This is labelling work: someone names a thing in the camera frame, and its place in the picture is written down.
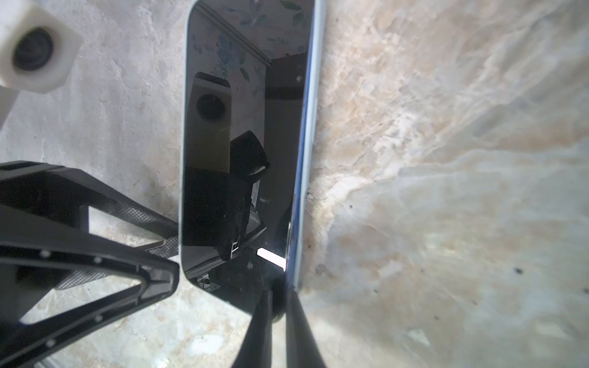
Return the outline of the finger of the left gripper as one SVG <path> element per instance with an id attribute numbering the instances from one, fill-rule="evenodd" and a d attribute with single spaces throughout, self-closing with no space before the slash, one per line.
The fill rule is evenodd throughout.
<path id="1" fill-rule="evenodd" d="M 117 276 L 134 285 L 35 323 L 21 321 L 49 291 Z M 7 206 L 1 207 L 1 365 L 27 367 L 170 297 L 179 265 Z"/>
<path id="2" fill-rule="evenodd" d="M 139 250 L 163 259 L 179 252 L 176 222 L 82 170 L 32 161 L 2 163 L 1 204 L 85 233 L 89 209 L 96 209 L 162 238 Z"/>

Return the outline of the blue phone black screen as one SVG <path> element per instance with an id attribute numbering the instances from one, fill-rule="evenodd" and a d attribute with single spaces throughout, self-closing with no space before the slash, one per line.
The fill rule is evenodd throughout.
<path id="1" fill-rule="evenodd" d="M 316 1 L 197 1 L 187 18 L 179 249 L 186 278 L 285 313 L 285 268 Z"/>

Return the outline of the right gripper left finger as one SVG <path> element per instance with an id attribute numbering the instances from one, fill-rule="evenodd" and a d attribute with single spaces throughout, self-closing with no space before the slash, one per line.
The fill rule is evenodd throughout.
<path id="1" fill-rule="evenodd" d="M 272 292 L 262 292 L 232 368 L 270 368 Z"/>

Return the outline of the light blue phone case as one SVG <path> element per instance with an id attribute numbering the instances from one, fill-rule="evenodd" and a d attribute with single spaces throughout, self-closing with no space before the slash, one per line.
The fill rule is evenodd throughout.
<path id="1" fill-rule="evenodd" d="M 318 90 L 321 72 L 321 54 L 325 33 L 326 2 L 314 3 L 310 43 L 305 70 L 302 121 L 298 146 L 297 170 L 289 231 L 288 256 L 285 277 L 288 288 L 298 288 L 301 279 L 302 252 L 304 250 L 305 202 L 311 175 L 311 158 L 315 137 L 318 108 Z"/>

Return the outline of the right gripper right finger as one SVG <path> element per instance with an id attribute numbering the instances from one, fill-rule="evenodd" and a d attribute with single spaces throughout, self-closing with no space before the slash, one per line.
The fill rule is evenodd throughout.
<path id="1" fill-rule="evenodd" d="M 287 368 L 326 368 L 294 288 L 286 296 Z"/>

